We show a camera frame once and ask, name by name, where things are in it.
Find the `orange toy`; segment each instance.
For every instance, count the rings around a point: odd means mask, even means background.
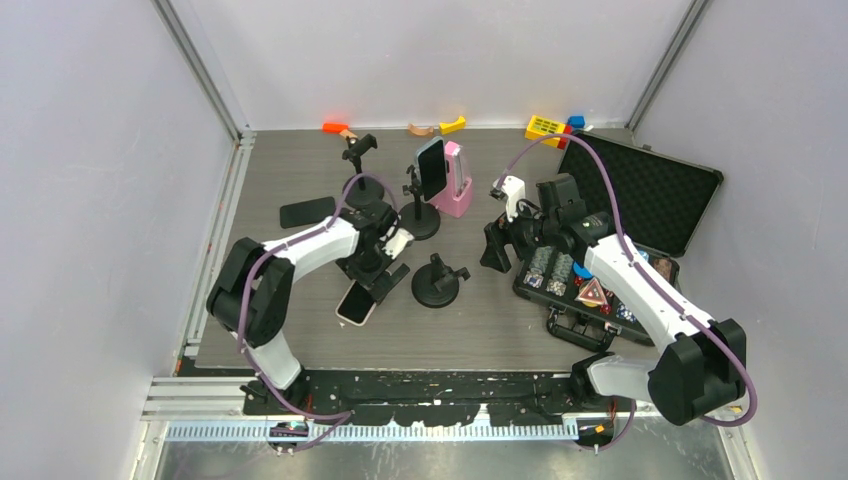
[[[342,133],[348,128],[350,127],[344,123],[325,123],[321,126],[321,130],[323,130],[324,133]]]

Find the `black tripod base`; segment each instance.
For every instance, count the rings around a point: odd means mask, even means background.
[[[418,220],[415,219],[415,202],[406,204],[399,213],[400,228],[411,233],[416,240],[427,240],[435,235],[442,225],[439,211],[429,203],[421,205],[421,218]]]
[[[419,268],[412,276],[412,296],[427,308],[447,307],[459,295],[459,281],[454,281],[438,291],[433,284],[433,269],[438,268],[427,264]]]
[[[354,185],[350,189],[350,193],[345,199],[345,203],[347,203],[351,208],[365,208],[375,200],[382,200],[383,196],[386,194],[386,190],[383,188],[382,185],[380,185],[380,182],[378,182],[377,180],[374,180],[370,177],[365,177],[364,180],[365,188],[359,188],[359,180],[357,180],[357,185]],[[348,183],[350,183],[350,178],[348,178],[345,182],[342,191],[344,191],[344,188],[347,188]]]

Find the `gray work surface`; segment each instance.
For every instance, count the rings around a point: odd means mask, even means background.
[[[293,456],[262,443],[167,442],[156,478],[629,480],[734,478],[721,432],[636,418],[621,442],[595,456],[572,442],[326,443]],[[621,428],[623,421],[618,422]]]
[[[427,139],[405,130],[371,133],[379,148],[363,156],[363,169],[388,182],[403,206],[412,201],[401,194],[401,186],[409,182],[406,168]],[[631,140],[622,130],[601,134]],[[335,315],[350,285],[335,264],[296,283],[284,332],[306,368],[568,371],[591,355],[549,335],[544,327],[545,308],[513,293],[512,281],[520,265],[511,247],[507,247],[513,263],[510,273],[479,263],[486,245],[483,227],[503,211],[503,204],[488,195],[491,184],[529,143],[524,131],[463,130],[446,135],[445,140],[461,144],[469,162],[474,199],[468,212],[459,219],[443,214],[436,236],[414,242],[401,254],[391,270],[406,263],[411,272],[364,326],[342,324]],[[227,248],[242,237],[261,242],[296,233],[299,229],[280,228],[281,205],[326,195],[338,199],[345,180],[353,174],[353,166],[341,160],[344,147],[340,136],[320,131],[260,132]],[[556,174],[561,155],[561,150],[537,145],[518,163],[513,174],[527,183],[529,199],[536,201],[536,181]],[[415,301],[410,281],[436,252],[454,269],[467,267],[471,278],[462,283],[453,304],[432,310]],[[658,356],[653,348],[621,338],[611,350],[635,358]],[[235,340],[212,318],[206,323],[196,361],[199,367],[247,366],[236,352]]]

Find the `black phone mount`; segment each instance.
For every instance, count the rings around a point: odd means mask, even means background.
[[[612,232],[612,219],[606,212],[589,215],[580,198],[574,177],[561,173],[536,184],[539,193],[537,212],[519,204],[518,215],[508,221],[505,214],[483,227],[486,249],[480,265],[506,273],[512,267],[505,247],[512,245],[521,261],[533,255],[537,247],[553,246],[583,263],[586,249]],[[493,189],[490,195],[503,198]]]
[[[412,276],[412,296],[427,308],[447,307],[459,295],[459,279],[468,280],[467,268],[454,271],[445,265],[438,253],[430,255],[430,263]]]
[[[356,251],[347,258],[336,260],[336,265],[348,278],[365,287],[379,304],[409,273],[406,264],[401,264],[393,273],[389,273],[388,268],[395,259],[383,251],[385,243],[381,239],[397,222],[397,213],[391,205],[380,200],[361,210],[342,209],[340,218],[359,232],[359,242]]]
[[[709,328],[745,365],[747,337],[742,327],[730,318],[710,320]],[[614,354],[600,352],[571,367],[570,390],[577,405],[599,397],[589,378],[589,367],[610,355]],[[648,394],[663,418],[680,426],[742,398],[745,382],[724,353],[698,332],[679,335],[665,348],[657,367],[648,372]]]
[[[618,335],[617,329],[610,327],[603,330],[601,338],[592,337],[586,333],[590,326],[585,319],[578,317],[574,324],[569,327],[559,323],[561,313],[559,309],[552,307],[548,314],[548,320],[545,322],[545,328],[554,337],[573,343],[578,347],[596,353],[606,352]]]
[[[436,207],[421,201],[421,179],[410,165],[406,169],[410,176],[409,185],[403,186],[404,195],[412,195],[413,202],[400,209],[400,227],[408,231],[416,240],[427,240],[439,231],[442,218]]]
[[[362,173],[362,155],[372,148],[377,148],[377,139],[370,133],[362,138],[346,137],[347,149],[342,152],[342,159],[353,164],[356,174]],[[350,183],[353,177],[347,179],[344,188]],[[369,177],[360,177],[356,185],[350,189],[350,193],[345,199],[345,203],[351,208],[363,208],[374,200],[382,200],[386,194],[385,189],[380,182]]]
[[[247,237],[238,240],[221,265],[206,299],[206,311],[230,332],[238,329],[247,274],[264,253],[265,248],[255,240]],[[257,273],[261,281],[250,295],[244,334],[252,348],[270,342],[283,328],[294,282],[294,265],[286,258],[271,257]]]

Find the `triangular red piece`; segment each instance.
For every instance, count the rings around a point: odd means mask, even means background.
[[[580,293],[574,300],[595,306],[607,304],[607,297],[604,295],[604,289],[601,287],[598,277],[592,277],[589,283],[583,284],[583,287],[580,288]]]

